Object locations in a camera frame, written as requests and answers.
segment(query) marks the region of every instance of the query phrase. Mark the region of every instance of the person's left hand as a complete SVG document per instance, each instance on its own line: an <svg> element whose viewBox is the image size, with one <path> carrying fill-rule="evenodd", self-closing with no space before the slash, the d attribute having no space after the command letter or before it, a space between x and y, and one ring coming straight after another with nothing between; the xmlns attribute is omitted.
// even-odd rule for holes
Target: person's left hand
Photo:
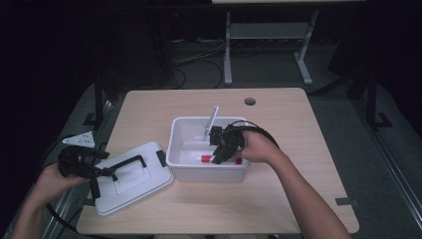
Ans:
<svg viewBox="0 0 422 239"><path fill-rule="evenodd" d="M58 164L53 163L43 169L29 199L36 205L47 205L70 188L88 181L88 179L74 175L64 177L59 172Z"/></svg>

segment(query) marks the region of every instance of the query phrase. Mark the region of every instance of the red object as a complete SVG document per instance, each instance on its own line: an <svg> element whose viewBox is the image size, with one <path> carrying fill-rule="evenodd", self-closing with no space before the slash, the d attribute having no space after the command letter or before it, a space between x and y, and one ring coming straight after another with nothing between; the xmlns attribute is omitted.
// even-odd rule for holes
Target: red object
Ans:
<svg viewBox="0 0 422 239"><path fill-rule="evenodd" d="M210 162L212 155L202 155L201 162Z"/></svg>

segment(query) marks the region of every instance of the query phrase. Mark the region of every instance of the white lid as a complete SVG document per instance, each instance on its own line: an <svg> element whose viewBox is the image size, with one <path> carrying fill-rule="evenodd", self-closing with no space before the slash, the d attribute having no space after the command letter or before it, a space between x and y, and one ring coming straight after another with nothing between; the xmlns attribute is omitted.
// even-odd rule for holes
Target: white lid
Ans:
<svg viewBox="0 0 422 239"><path fill-rule="evenodd" d="M116 181L111 177L98 178L101 196L96 199L96 208L99 215L106 216L117 212L173 181L173 174L165 165L165 158L158 157L158 151L161 151L160 145L152 141L97 165L98 168L112 167L141 155L141 160L116 170Z"/></svg>

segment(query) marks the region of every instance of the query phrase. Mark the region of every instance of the floor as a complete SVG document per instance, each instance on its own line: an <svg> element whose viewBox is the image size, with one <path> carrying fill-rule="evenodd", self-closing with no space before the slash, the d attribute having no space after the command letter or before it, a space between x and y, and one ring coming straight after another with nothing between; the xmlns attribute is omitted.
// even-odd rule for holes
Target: floor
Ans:
<svg viewBox="0 0 422 239"><path fill-rule="evenodd" d="M218 49L221 42L174 43L176 59L184 60L201 53ZM315 91L336 80L338 76L326 69L336 45L312 44L306 56L314 84L305 86L294 61L293 52L301 42L249 42L233 46L233 85L225 86L221 81L223 56L218 51L210 57L200 58L189 64L174 64L174 76L162 89L224 89L224 88L303 88ZM377 111L385 113L393 127L373 131L364 120L365 97L351 101L346 96L349 83L320 96L309 97L323 136L344 188L353 201L353 209L360 229L352 238L422 238L421 226L417 224L407 202L397 187L394 173L387 166L386 153L379 146L378 139L399 165L409 185L418 198L422 198L422 139L395 106L394 100L381 87L378 88ZM95 133L97 143L106 143L118 111L124 101L124 94L108 105L105 121ZM95 110L93 87L87 89L76 105L62 134L82 133L93 129L83 125L85 117ZM58 211L76 225L81 201L89 189L79 187L68 193L68 201L58 201ZM44 238L86 238L45 215ZM139 238L142 236L113 236L107 238ZM280 238L301 238L300 235L280 235Z"/></svg>

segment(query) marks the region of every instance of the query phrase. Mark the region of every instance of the white plastic bin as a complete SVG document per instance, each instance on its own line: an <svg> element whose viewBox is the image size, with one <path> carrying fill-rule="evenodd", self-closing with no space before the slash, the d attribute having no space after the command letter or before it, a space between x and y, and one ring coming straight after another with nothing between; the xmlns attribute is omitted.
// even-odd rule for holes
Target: white plastic bin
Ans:
<svg viewBox="0 0 422 239"><path fill-rule="evenodd" d="M243 159L241 164L225 161L221 164L202 162L202 155L211 155L216 146L203 140L209 118L176 118L171 126L166 162L177 180L190 182L240 182L250 165ZM244 118L215 118L213 125L225 128L227 124ZM238 122L235 125L246 125Z"/></svg>

